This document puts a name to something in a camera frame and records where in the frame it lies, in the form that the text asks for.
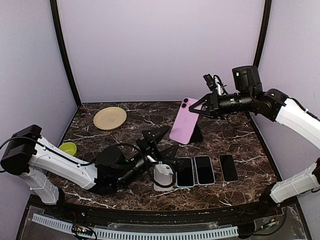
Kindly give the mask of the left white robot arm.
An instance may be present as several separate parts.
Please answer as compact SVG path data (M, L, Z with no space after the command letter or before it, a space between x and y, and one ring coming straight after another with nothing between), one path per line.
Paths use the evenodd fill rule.
M23 179L44 204L51 205L58 217L67 218L71 208L64 202L63 191L53 185L43 171L67 179L88 192L105 196L127 187L155 168L169 176L171 182L163 184L152 177L153 183L170 188L176 183L177 173L185 167L182 159L168 155L170 150L177 151L176 146L163 151L157 147L168 130L168 126L144 130L143 138L137 139L136 145L118 143L108 146L87 162L58 149L41 135L42 128L33 124L16 132L1 145L6 149L0 166L4 172Z

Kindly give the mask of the grey clear phone case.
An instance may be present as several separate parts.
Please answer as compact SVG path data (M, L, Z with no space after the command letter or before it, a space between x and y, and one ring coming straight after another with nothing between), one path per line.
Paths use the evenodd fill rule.
M154 180L160 183L161 185L166 186L172 183L172 175L170 174L165 175L163 173L160 173L156 168L153 169L153 176L154 176ZM155 183L153 184L153 188L157 192L169 192L173 189L172 186L163 188L163 187L157 186Z

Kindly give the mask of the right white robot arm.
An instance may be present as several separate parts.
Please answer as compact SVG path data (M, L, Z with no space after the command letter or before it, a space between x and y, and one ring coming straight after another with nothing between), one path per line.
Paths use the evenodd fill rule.
M236 93L219 94L217 84L210 74L203 78L210 93L203 96L188 110L208 118L222 118L224 115L249 112L261 115L292 132L306 141L320 147L320 119L304 108L295 98L282 91L271 88L263 90L259 70L254 65L232 69ZM280 204L292 197L320 188L320 161L285 180L273 183L260 196L255 205L255 213L266 217Z

